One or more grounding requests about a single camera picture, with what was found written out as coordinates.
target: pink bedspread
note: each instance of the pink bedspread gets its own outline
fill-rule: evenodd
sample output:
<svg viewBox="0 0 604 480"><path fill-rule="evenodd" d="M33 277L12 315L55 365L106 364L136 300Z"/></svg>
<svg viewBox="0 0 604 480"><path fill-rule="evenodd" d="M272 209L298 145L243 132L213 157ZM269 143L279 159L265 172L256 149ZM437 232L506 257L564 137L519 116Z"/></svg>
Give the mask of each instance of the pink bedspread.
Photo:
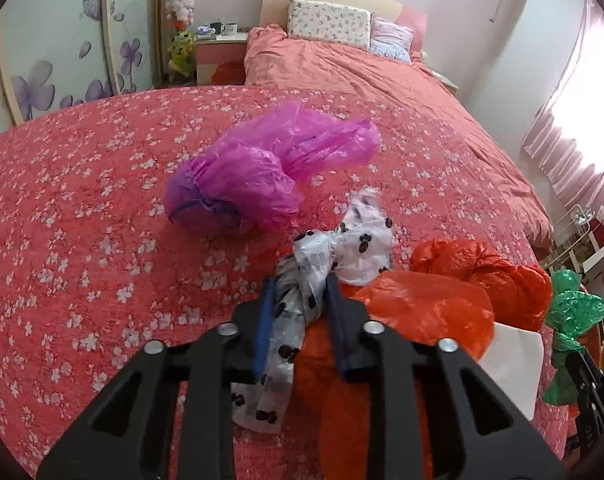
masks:
<svg viewBox="0 0 604 480"><path fill-rule="evenodd" d="M280 231L189 237L162 192L177 165L234 124L301 100L338 117L370 117L371 164L325 171L301 188ZM377 187L394 220L393 264L420 241L488 241L534 262L518 219L443 121L354 95L247 87L172 89L54 112L0 135L0 436L34 474L71 421L151 338L181 344L255 297L293 238L334 228L349 197ZM543 333L547 352L550 332ZM546 356L543 388L554 370ZM538 401L534 425L562 455L566 410ZM240 480L320 479L317 418L297 401L279 436L236 428Z"/></svg>
<svg viewBox="0 0 604 480"><path fill-rule="evenodd" d="M341 44L291 40L272 25L251 31L244 66L247 85L350 92L447 122L507 200L538 258L550 251L553 225L531 184L421 62L408 65Z"/></svg>

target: pink curtain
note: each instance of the pink curtain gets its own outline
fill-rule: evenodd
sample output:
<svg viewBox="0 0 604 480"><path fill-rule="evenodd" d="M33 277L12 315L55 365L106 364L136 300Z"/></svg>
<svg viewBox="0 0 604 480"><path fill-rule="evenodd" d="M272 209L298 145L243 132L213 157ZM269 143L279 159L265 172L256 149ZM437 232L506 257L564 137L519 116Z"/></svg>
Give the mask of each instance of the pink curtain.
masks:
<svg viewBox="0 0 604 480"><path fill-rule="evenodd" d="M569 209L604 206L604 11L585 0L575 47L522 147Z"/></svg>

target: red floral fabric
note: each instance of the red floral fabric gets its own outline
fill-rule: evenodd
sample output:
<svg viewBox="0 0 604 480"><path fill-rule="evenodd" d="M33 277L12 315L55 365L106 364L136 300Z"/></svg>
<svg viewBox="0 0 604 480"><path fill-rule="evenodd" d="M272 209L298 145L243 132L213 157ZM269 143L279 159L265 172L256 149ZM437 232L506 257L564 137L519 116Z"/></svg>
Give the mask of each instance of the red floral fabric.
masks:
<svg viewBox="0 0 604 480"><path fill-rule="evenodd" d="M368 166L301 188L299 217L274 234L206 239L171 225L162 192L178 164L231 126L288 100L382 134ZM228 320L293 237L332 229L349 197L377 187L396 227L394 265L434 237L533 254L504 198L444 122L319 91L213 87L131 94L56 112L0 135L0 435L34 474L71 421L143 343L197 338ZM552 376L550 334L541 389ZM566 410L538 402L535 427L560 454ZM291 403L281 435L236 428L239 479L322 478L317 420Z"/></svg>

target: nightstand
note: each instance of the nightstand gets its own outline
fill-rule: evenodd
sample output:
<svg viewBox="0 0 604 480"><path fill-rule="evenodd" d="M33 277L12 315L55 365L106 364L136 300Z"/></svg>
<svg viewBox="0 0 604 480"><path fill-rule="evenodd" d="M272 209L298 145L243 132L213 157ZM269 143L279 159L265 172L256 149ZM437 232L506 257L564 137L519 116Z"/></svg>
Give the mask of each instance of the nightstand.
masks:
<svg viewBox="0 0 604 480"><path fill-rule="evenodd" d="M456 94L458 93L458 90L460 89L460 87L458 87L458 85L456 85L453 81L451 81L451 79L449 79L448 77L442 75L440 72L436 72L435 70L429 68L429 70L431 70L431 73L440 80L440 82L445 86L445 88L448 90L448 92L453 95L453 97L456 96Z"/></svg>
<svg viewBox="0 0 604 480"><path fill-rule="evenodd" d="M244 56L248 34L198 40L195 63L198 85L244 84Z"/></svg>

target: orange blanket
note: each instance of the orange blanket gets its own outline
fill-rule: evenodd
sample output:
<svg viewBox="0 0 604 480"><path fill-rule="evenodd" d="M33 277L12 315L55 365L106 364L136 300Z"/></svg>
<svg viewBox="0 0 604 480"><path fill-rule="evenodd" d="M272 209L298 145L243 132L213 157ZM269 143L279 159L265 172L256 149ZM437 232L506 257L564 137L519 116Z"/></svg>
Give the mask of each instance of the orange blanket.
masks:
<svg viewBox="0 0 604 480"><path fill-rule="evenodd" d="M553 227L531 184L418 60L409 65L341 44L292 40L271 25L251 31L244 67L247 85L354 93L447 122L482 162L489 185L520 220L538 259L550 251Z"/></svg>

